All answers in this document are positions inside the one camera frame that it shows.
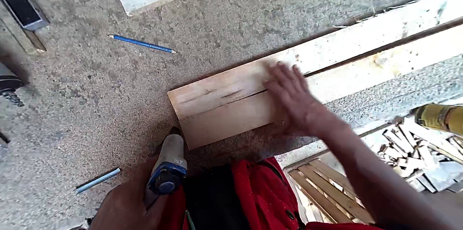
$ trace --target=wooden slat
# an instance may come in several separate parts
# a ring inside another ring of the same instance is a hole
[[[323,192],[328,194],[333,198],[338,204],[344,207],[350,214],[360,219],[364,223],[372,223],[373,218],[368,214],[367,210],[363,209],[356,201],[350,199],[343,192],[339,191],[336,187],[331,185],[319,175],[317,175],[312,169],[311,166],[302,166],[299,170],[304,173],[304,175],[317,185]]]
[[[427,141],[430,144],[429,147],[431,149],[437,148],[435,149],[436,151],[442,154],[444,154],[443,152],[445,152],[447,154],[444,155],[448,156],[451,159],[454,159],[460,164],[463,164],[463,155],[456,148],[454,148],[446,139],[433,134],[427,128],[422,127],[410,120],[405,120],[402,126],[411,133]]]
[[[267,65],[296,64],[310,73],[374,50],[438,24],[463,17],[461,0],[420,0],[290,49],[241,65],[168,95],[180,120],[264,90]]]
[[[375,55],[306,78],[312,94],[322,103],[354,94],[463,52],[463,26],[423,37]],[[188,147],[212,142],[282,118],[269,92],[228,103],[180,119]]]
[[[344,190],[347,190],[355,195],[354,188],[350,185],[349,180],[346,176],[330,168],[327,164],[321,162],[321,160],[318,159],[311,161],[310,165],[314,166],[316,169],[320,170],[321,173],[325,174],[328,178],[338,183],[340,186],[344,188]]]
[[[322,193],[316,190],[309,182],[307,182],[297,170],[289,172],[289,175],[301,186],[301,191],[304,195],[309,198],[318,209],[320,209],[325,215],[330,217],[335,223],[351,223],[346,215],[339,210],[333,203],[331,203]]]
[[[405,153],[408,152],[413,152],[413,147],[408,143],[408,141],[402,140],[399,138],[395,133],[393,133],[391,130],[387,130],[383,135],[388,138],[391,142],[395,143],[400,150],[402,150]]]

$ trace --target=fingers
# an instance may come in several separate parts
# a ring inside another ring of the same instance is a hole
[[[275,96],[285,108],[291,105],[291,95],[277,81],[265,82],[264,87]]]
[[[170,195],[159,196],[144,216],[142,230],[155,230],[161,222],[164,208]]]
[[[290,71],[287,69],[285,64],[278,62],[276,66],[269,69],[270,73],[273,75],[275,80],[279,82],[284,89],[289,93],[294,94],[297,92],[296,87],[294,86],[293,79],[289,74]]]
[[[157,161],[158,156],[149,157],[146,162],[142,163],[136,170],[134,177],[130,181],[130,184],[134,187],[136,191],[136,195],[140,197],[140,199],[144,195],[144,190],[146,188],[146,184],[151,176],[151,171]]]
[[[296,65],[293,65],[293,72],[294,74],[296,75],[298,81],[299,81],[299,84],[301,86],[301,88],[305,91],[305,92],[309,92],[309,86],[307,85],[307,82],[306,82],[306,78],[304,77],[304,75],[300,72],[299,68],[296,66]]]

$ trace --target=pencil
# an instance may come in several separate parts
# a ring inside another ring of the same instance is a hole
[[[169,49],[169,48],[165,48],[165,47],[162,47],[162,46],[157,46],[157,45],[154,45],[154,44],[151,44],[151,43],[145,43],[145,42],[142,42],[142,41],[122,37],[122,36],[119,36],[119,35],[108,35],[108,36],[111,37],[111,38],[117,39],[117,40],[128,42],[128,43],[134,43],[134,44],[146,46],[146,47],[149,47],[149,48],[153,48],[153,49],[157,49],[157,50],[161,50],[161,51],[165,51],[165,52],[169,52],[169,53],[177,53],[176,51],[174,51],[172,49]]]

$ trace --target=red shirt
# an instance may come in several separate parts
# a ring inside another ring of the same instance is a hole
[[[298,221],[287,211],[298,211],[297,199],[274,157],[267,166],[241,160],[232,165],[235,192],[251,230],[298,230]],[[168,200],[159,229],[188,230],[183,189]],[[306,230],[378,230],[358,223],[330,224],[309,222]]]

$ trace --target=concrete floor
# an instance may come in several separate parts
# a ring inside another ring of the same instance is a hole
[[[26,56],[14,48],[29,84],[26,103],[0,101],[0,227],[50,229],[82,221],[144,157],[176,116],[167,91],[304,42],[356,16],[409,0],[177,0],[128,18],[119,0],[37,0],[51,21],[38,31],[48,49]],[[111,40],[120,34],[157,43],[176,55]],[[420,103],[463,93],[463,59],[455,57],[329,107],[353,126]],[[271,126],[188,154],[193,168],[279,154],[310,143],[275,144]],[[120,167],[115,180],[74,196],[95,175]]]

